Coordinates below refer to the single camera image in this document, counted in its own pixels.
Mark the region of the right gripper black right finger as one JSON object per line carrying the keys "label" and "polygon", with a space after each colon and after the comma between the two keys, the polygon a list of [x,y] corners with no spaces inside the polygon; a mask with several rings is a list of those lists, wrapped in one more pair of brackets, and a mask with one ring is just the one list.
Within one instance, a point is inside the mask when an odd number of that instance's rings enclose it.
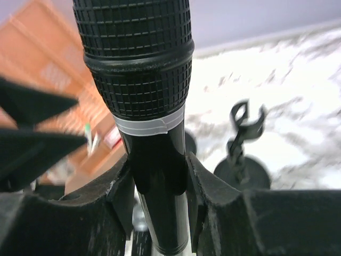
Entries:
{"label": "right gripper black right finger", "polygon": [[195,254],[340,255],[339,190],[238,191],[186,161]]}

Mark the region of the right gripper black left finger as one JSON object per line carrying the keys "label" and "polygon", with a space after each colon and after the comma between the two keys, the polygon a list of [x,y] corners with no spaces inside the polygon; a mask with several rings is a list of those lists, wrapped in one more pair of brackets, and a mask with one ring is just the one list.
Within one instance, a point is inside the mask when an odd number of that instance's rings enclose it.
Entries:
{"label": "right gripper black left finger", "polygon": [[2,193],[1,255],[123,255],[133,206],[127,156],[58,201]]}

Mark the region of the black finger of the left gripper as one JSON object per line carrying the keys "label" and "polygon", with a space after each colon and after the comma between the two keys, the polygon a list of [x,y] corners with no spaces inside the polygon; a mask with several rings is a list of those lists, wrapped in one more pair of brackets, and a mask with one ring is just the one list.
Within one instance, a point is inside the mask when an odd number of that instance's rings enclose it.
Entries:
{"label": "black finger of the left gripper", "polygon": [[36,125],[77,104],[77,99],[25,87],[1,77],[1,107],[18,125]]}
{"label": "black finger of the left gripper", "polygon": [[85,143],[83,136],[1,129],[1,184],[30,184]]}

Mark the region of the black microphone stand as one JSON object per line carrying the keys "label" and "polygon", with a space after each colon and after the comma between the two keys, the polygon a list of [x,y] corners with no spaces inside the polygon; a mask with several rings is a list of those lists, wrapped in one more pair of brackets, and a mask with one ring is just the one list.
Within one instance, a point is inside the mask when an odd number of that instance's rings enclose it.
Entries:
{"label": "black microphone stand", "polygon": [[185,155],[189,156],[190,153],[197,154],[197,142],[195,137],[188,131],[184,131],[185,135]]}
{"label": "black microphone stand", "polygon": [[251,124],[249,118],[249,101],[236,103],[230,117],[237,135],[226,144],[227,157],[215,168],[214,174],[231,187],[243,191],[246,189],[270,189],[271,180],[266,168],[259,161],[244,155],[243,143],[259,139],[264,132],[266,118],[265,108],[260,107],[259,118]]}

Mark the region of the black microphone grey band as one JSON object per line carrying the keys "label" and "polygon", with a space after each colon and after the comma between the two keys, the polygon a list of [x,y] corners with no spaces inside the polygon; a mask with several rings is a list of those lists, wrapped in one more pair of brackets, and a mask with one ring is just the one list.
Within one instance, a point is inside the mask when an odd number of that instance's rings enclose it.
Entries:
{"label": "black microphone grey band", "polygon": [[74,1],[84,62],[113,114],[155,248],[188,243],[184,108],[194,41],[188,1]]}

